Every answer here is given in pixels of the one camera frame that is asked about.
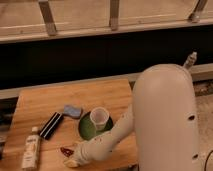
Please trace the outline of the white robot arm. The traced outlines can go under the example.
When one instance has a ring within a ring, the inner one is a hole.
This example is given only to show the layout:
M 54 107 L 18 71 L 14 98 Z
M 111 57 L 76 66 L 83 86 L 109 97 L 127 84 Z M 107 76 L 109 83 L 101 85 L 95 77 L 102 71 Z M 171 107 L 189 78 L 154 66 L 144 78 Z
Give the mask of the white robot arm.
M 105 160 L 130 133 L 140 171 L 201 171 L 196 99 L 189 71 L 176 64 L 144 70 L 132 103 L 113 128 L 76 145 L 68 168 Z

